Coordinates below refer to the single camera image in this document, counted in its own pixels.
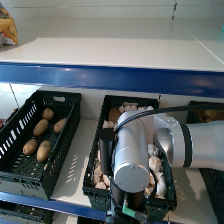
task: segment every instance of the black plastic crate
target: black plastic crate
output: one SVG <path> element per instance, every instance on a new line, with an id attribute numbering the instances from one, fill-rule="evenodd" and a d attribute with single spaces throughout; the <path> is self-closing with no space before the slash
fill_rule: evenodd
<path id="1" fill-rule="evenodd" d="M 208 102 L 191 101 L 189 105 L 213 104 Z M 188 112 L 188 124 L 200 123 L 196 112 Z M 205 182 L 211 205 L 217 217 L 218 223 L 224 223 L 224 172 L 214 169 L 199 169 L 201 176 Z"/>
<path id="2" fill-rule="evenodd" d="M 51 224 L 54 212 L 45 209 L 0 201 L 0 216 L 20 224 Z"/>
<path id="3" fill-rule="evenodd" d="M 98 140 L 99 140 L 99 131 L 102 128 L 104 120 L 108 120 L 108 115 L 110 109 L 113 107 L 121 106 L 124 102 L 128 103 L 138 103 L 138 106 L 152 106 L 154 109 L 158 108 L 158 102 L 156 99 L 147 99 L 147 98 L 137 98 L 137 97 L 122 97 L 122 96 L 105 96 L 104 103 L 101 109 L 101 114 L 92 145 L 91 153 L 89 156 L 89 162 L 86 168 L 84 181 L 83 181 L 83 192 L 85 195 L 88 195 L 91 206 L 96 210 L 107 211 L 110 207 L 110 191 L 96 189 L 91 187 L 91 175 L 93 173 L 95 155 L 98 149 Z M 153 217 L 154 220 L 162 220 L 163 217 L 169 210 L 174 210 L 176 207 L 176 192 L 174 187 L 174 182 L 172 179 L 171 169 L 168 165 L 167 159 L 165 156 L 162 156 L 163 166 L 164 166 L 164 176 L 167 183 L 167 200 L 155 199 L 151 204 L 148 204 L 148 213 L 150 217 Z"/>
<path id="4" fill-rule="evenodd" d="M 80 120 L 81 94 L 36 91 L 0 131 L 0 191 L 49 199 Z M 48 130 L 40 137 L 33 129 L 42 119 L 45 108 L 54 111 Z M 59 134 L 54 124 L 67 121 Z M 25 156 L 24 144 L 31 138 L 38 146 L 49 140 L 52 146 L 48 159 L 40 163 L 36 153 Z"/>
<path id="5" fill-rule="evenodd" d="M 84 217 L 78 217 L 77 224 L 104 224 L 105 222 L 94 220 L 94 219 L 88 219 Z"/>
<path id="6" fill-rule="evenodd" d="M 13 113 L 2 123 L 0 123 L 0 130 L 12 119 L 15 113 L 18 111 L 18 108 L 14 109 Z"/>

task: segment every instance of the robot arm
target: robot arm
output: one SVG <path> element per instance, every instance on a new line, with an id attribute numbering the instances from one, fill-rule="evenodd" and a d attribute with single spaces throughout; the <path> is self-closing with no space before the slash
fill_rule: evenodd
<path id="1" fill-rule="evenodd" d="M 149 183 L 148 144 L 156 145 L 167 156 L 170 167 L 212 168 L 224 171 L 224 121 L 179 124 L 177 120 L 165 114 L 173 112 L 174 109 L 176 108 L 125 112 L 119 118 L 115 131 L 115 146 L 111 144 L 112 139 L 107 139 L 108 144 L 100 140 L 101 155 L 110 152 L 106 159 L 101 157 L 102 172 L 108 175 L 106 167 L 112 164 L 109 172 L 112 183 L 111 211 L 122 206 L 124 208 L 125 202 L 129 201 L 128 208 L 141 212 L 144 189 Z M 215 105 L 215 108 L 214 105 L 199 105 L 191 109 L 223 109 L 223 105 Z M 178 107 L 175 111 L 184 110 L 189 110 L 189 107 Z M 119 217 L 119 223 L 122 223 L 122 218 L 115 213 L 113 217 Z"/>

